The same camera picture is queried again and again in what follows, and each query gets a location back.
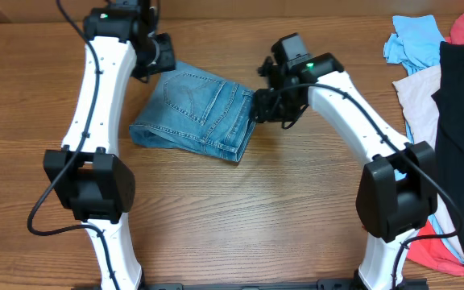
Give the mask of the blue denim jeans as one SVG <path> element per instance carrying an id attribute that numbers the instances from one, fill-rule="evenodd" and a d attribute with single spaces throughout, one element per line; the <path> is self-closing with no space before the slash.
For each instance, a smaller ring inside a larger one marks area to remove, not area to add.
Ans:
<path id="1" fill-rule="evenodd" d="M 129 125 L 143 147 L 177 148 L 238 162 L 255 122 L 254 92 L 235 81 L 178 61 L 161 74 L 148 103 Z"/>

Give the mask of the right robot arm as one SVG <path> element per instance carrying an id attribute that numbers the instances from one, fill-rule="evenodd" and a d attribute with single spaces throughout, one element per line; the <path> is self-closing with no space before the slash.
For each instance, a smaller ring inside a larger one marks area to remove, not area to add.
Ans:
<path id="1" fill-rule="evenodd" d="M 433 149 L 389 126 L 330 53 L 313 56 L 299 34 L 279 39 L 258 69 L 267 88 L 254 95 L 257 123 L 291 128 L 310 108 L 342 137 L 362 166 L 356 211 L 367 231 L 363 261 L 351 278 L 320 279 L 318 289 L 426 289 L 402 271 L 411 241 L 437 209 Z"/>

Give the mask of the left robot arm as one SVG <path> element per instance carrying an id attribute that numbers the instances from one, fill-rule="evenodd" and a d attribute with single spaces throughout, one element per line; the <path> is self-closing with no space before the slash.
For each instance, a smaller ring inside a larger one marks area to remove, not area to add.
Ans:
<path id="1" fill-rule="evenodd" d="M 118 132 L 126 87 L 176 67 L 171 38 L 158 34 L 160 5 L 109 1 L 75 30 L 85 43 L 77 107 L 59 150 L 46 151 L 43 168 L 76 225 L 90 237 L 101 272 L 100 289 L 145 289 L 131 241 L 129 212 L 135 176 L 120 160 Z"/>

